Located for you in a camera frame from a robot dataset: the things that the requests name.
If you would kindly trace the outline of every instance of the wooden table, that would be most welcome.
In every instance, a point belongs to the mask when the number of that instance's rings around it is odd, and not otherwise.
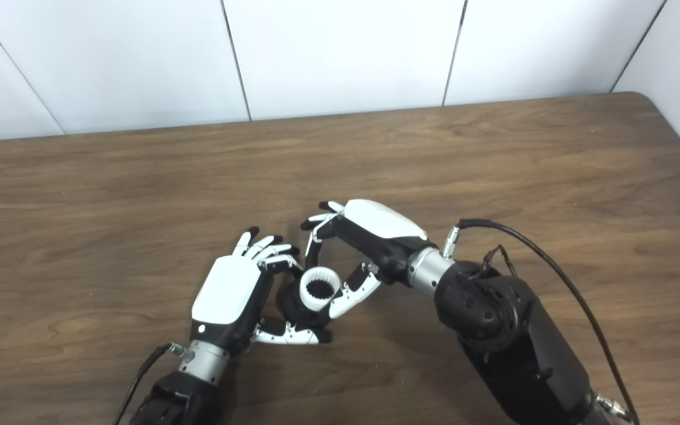
[[[110,423],[151,349],[186,342],[243,229],[304,246],[318,201],[357,197],[436,241],[461,217],[525,232],[593,307],[642,422],[680,424],[680,140],[637,94],[3,140],[0,424]],[[546,266],[501,234],[461,241],[471,259],[505,243],[594,388],[620,398]],[[340,242],[323,258],[341,275],[362,259]],[[252,347],[229,423],[510,423],[415,290],[381,288],[331,328],[330,345]],[[154,366],[130,409],[175,367]]]

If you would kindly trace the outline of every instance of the white cylindrical part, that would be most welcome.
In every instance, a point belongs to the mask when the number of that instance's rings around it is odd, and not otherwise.
[[[300,278],[300,301],[307,309],[318,312],[332,300],[341,284],[342,280],[334,270],[312,267]]]

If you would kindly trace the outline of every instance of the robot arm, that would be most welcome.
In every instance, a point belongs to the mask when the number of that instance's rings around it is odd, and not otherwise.
[[[526,282],[502,276],[487,258],[481,264],[450,258],[459,229],[494,227],[485,225],[491,221],[462,221],[440,251],[423,229],[377,202],[322,202],[319,207],[329,212],[302,224],[311,230],[304,277],[311,268],[323,269],[318,267],[319,249],[324,240],[337,237],[371,260],[348,278],[348,287],[361,280],[355,275],[368,272],[380,282],[400,282],[431,296],[440,321],[456,331],[466,356],[514,422],[608,425],[603,411],[635,420],[620,404],[591,390],[586,370]],[[308,297],[301,296],[300,289],[308,289],[310,282],[300,284],[280,299],[283,312],[300,325],[323,328],[336,317],[332,302],[341,291],[317,310],[318,303],[310,306]]]
[[[230,358],[252,342],[304,345],[329,341],[328,331],[261,316],[273,276],[290,271],[301,277],[303,269],[293,258],[296,248],[281,244],[280,236],[252,243],[257,233],[259,228],[248,229],[231,255],[215,261],[192,306],[191,345],[185,349],[168,344],[156,350],[141,367],[115,424],[140,376],[167,348],[181,358],[180,366],[154,383],[130,419],[132,425],[214,425],[223,407],[218,385]]]

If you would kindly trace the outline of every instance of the wire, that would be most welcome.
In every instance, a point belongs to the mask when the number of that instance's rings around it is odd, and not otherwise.
[[[125,414],[125,410],[127,410],[128,404],[130,404],[130,400],[132,400],[135,390],[138,389],[140,379],[143,378],[143,375],[145,375],[146,372],[148,372],[149,369],[151,369],[151,366],[154,363],[156,363],[156,361],[159,360],[159,358],[162,357],[164,353],[170,349],[170,347],[172,347],[171,343],[156,347],[156,349],[154,349],[153,352],[151,352],[151,355],[149,355],[146,361],[143,362],[143,365],[141,365],[140,368],[138,368],[138,373],[135,375],[133,384],[131,384],[130,389],[127,390],[127,395],[125,395],[125,399],[122,401],[122,405],[119,407],[119,411],[117,411],[117,415],[114,417],[112,425],[119,425],[119,420],[121,420],[122,415]]]
[[[505,265],[508,266],[508,271],[511,272],[511,276],[513,277],[518,277],[516,274],[516,268],[513,266],[513,262],[511,261],[510,257],[508,257],[508,251],[505,250],[505,247],[503,245],[498,245],[496,248],[493,250],[489,251],[485,256],[484,260],[482,261],[481,267],[478,272],[475,272],[475,274],[472,275],[472,277],[481,277],[488,271],[489,268],[492,267],[492,258],[494,258],[495,254],[500,251],[502,254],[502,258],[505,260]]]
[[[459,229],[473,227],[497,229],[504,233],[510,234],[512,237],[515,237],[516,239],[520,240],[524,245],[526,245],[532,251],[534,251],[534,253],[536,253],[537,256],[545,260],[545,263],[547,263],[548,266],[550,266],[550,268],[552,268],[553,271],[556,272],[558,277],[560,277],[561,280],[563,280],[563,283],[565,283],[566,287],[568,287],[568,290],[572,294],[574,294],[574,298],[577,299],[578,304],[584,311],[584,314],[586,315],[586,317],[589,320],[589,323],[591,324],[591,328],[593,328],[594,330],[594,334],[597,335],[597,340],[600,342],[602,352],[604,352],[605,359],[607,360],[607,364],[610,366],[610,372],[612,372],[613,378],[615,378],[616,384],[618,384],[618,389],[620,390],[621,395],[623,396],[623,400],[626,402],[626,408],[628,408],[629,412],[631,413],[632,422],[634,422],[634,425],[640,425],[639,415],[636,414],[634,402],[631,399],[631,395],[629,395],[629,391],[626,389],[626,384],[624,384],[623,382],[623,377],[621,377],[620,371],[618,371],[618,366],[616,365],[616,361],[613,358],[613,353],[610,352],[610,347],[607,344],[607,339],[605,339],[605,335],[602,332],[602,328],[600,324],[597,322],[597,318],[594,317],[594,313],[591,312],[591,309],[589,305],[586,303],[584,297],[581,295],[580,292],[578,292],[578,289],[574,285],[574,282],[572,282],[569,276],[563,271],[563,269],[561,269],[561,266],[559,266],[558,263],[556,263],[553,258],[551,258],[545,251],[542,250],[542,248],[540,248],[537,244],[532,242],[528,237],[524,236],[518,231],[515,231],[512,228],[509,228],[506,225],[495,223],[492,220],[484,220],[483,218],[473,218],[472,220],[467,220],[467,218],[463,218],[458,223],[457,227]]]

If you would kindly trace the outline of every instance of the cable connector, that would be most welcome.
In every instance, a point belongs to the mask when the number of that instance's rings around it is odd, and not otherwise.
[[[634,418],[632,417],[631,412],[623,408],[623,406],[621,406],[618,401],[605,398],[599,393],[594,394],[594,400],[600,405],[600,407],[602,407],[603,410],[607,412],[607,414],[611,414],[615,417],[626,420],[628,423],[633,422]]]
[[[180,358],[180,360],[185,361],[186,363],[190,363],[191,360],[196,357],[196,353],[187,349],[186,347],[183,347],[183,345],[180,345],[177,342],[172,342],[169,345],[168,352],[172,353],[173,356]]]
[[[443,245],[441,252],[444,258],[451,258],[453,253],[456,252],[456,244],[458,243],[458,234],[460,231],[461,229],[459,229],[458,226],[453,226],[447,234],[445,245]]]

